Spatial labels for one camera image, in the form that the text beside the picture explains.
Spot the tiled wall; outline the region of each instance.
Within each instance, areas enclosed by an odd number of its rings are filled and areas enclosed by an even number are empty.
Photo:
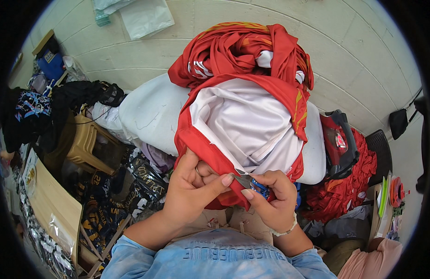
[[[98,27],[91,0],[56,0],[23,46],[33,50],[54,29],[65,54],[92,80],[134,89],[165,73],[188,42],[225,21],[279,23],[299,38],[315,72],[310,101],[320,111],[341,109],[368,135],[388,132],[388,115],[402,108],[421,86],[414,59],[390,17],[376,0],[170,0],[175,25],[148,39],[130,41],[118,12]],[[24,85],[31,55],[10,80]]]

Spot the clear plastic bag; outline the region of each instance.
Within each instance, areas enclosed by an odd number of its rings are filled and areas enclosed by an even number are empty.
[[[72,255],[75,240],[67,234],[64,226],[53,213],[50,214],[49,232],[51,235],[56,235],[58,244],[69,256]]]

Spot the black garment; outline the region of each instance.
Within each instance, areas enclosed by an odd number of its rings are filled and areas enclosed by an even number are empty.
[[[39,93],[15,89],[21,93],[13,106],[10,104],[2,120],[2,131],[7,152],[17,151],[21,144],[36,141],[52,126],[50,98]]]

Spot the person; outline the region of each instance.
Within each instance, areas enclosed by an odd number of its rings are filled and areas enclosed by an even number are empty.
[[[1,158],[12,160],[22,144],[36,142],[42,136],[38,156],[54,178],[62,182],[61,168],[76,133],[71,110],[54,109],[49,97],[17,87],[3,97],[1,126],[6,144],[0,151]]]
[[[103,279],[336,278],[299,225],[293,226],[297,190],[279,170],[252,175],[272,188],[276,200],[242,190],[260,222],[270,228],[259,233],[274,230],[269,242],[251,237],[244,226],[247,220],[241,222],[244,229],[208,228],[206,223],[206,230],[182,235],[205,219],[206,205],[228,191],[234,179],[232,173],[205,176],[196,168],[200,163],[187,149],[170,178],[163,210],[125,230],[112,248]]]
[[[389,275],[402,253],[402,244],[388,238],[377,237],[368,245],[363,239],[337,238],[335,245],[323,261],[339,279],[383,279]]]

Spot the pink fabric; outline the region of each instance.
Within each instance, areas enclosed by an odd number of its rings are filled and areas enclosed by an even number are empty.
[[[337,276],[338,279],[383,279],[395,266],[402,252],[402,244],[384,238],[373,252],[353,251]]]

